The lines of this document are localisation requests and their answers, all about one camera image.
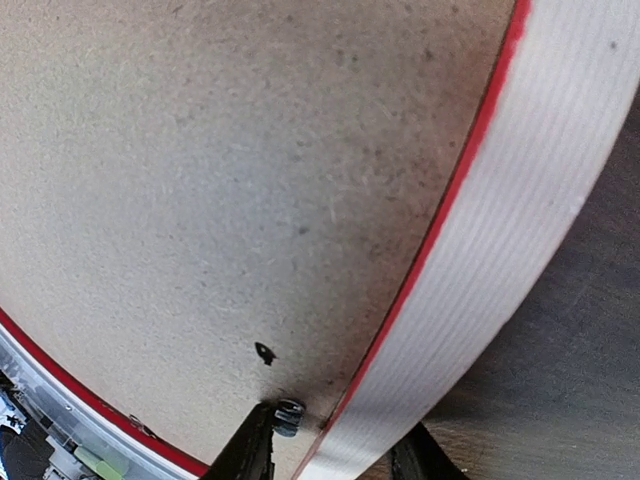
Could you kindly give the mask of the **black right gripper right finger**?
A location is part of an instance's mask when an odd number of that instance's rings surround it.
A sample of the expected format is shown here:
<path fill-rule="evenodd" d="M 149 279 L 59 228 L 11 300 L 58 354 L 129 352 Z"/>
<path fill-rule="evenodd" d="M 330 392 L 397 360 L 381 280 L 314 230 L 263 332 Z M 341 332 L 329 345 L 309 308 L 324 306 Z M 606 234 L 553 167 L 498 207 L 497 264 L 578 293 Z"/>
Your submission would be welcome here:
<path fill-rule="evenodd" d="M 389 451 L 392 480 L 469 480 L 422 423 Z"/>

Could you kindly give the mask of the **brown backing board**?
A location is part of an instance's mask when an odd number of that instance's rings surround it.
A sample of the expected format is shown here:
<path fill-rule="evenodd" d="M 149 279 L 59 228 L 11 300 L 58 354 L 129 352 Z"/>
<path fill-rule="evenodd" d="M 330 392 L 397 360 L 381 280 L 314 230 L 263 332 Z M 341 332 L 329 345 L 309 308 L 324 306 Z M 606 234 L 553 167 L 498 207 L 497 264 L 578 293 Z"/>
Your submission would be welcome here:
<path fill-rule="evenodd" d="M 1 306 L 211 461 L 323 420 L 416 255 L 510 1 L 5 1 Z"/>

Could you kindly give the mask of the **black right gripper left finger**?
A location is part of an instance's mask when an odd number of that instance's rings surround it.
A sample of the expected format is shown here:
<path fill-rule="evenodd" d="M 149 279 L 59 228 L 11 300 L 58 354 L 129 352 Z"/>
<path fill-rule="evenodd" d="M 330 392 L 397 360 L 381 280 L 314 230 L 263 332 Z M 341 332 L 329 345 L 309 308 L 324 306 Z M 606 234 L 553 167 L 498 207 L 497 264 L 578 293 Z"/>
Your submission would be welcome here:
<path fill-rule="evenodd" d="M 204 480 L 273 479 L 274 410 L 270 403 L 257 404 L 204 474 Z"/>

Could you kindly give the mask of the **pink wooden picture frame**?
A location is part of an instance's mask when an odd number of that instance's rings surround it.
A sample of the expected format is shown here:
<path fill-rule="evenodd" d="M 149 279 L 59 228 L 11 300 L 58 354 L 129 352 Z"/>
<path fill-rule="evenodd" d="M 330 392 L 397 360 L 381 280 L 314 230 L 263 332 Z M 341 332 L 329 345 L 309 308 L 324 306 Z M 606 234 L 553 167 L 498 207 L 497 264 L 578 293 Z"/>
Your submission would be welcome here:
<path fill-rule="evenodd" d="M 639 84 L 635 1 L 510 1 L 513 9 L 440 201 L 383 322 L 329 414 L 306 405 L 276 440 L 280 479 L 354 479 L 422 420 L 510 320 L 591 193 Z M 1 306 L 6 329 L 63 386 L 152 452 L 200 460 L 116 409 Z"/>

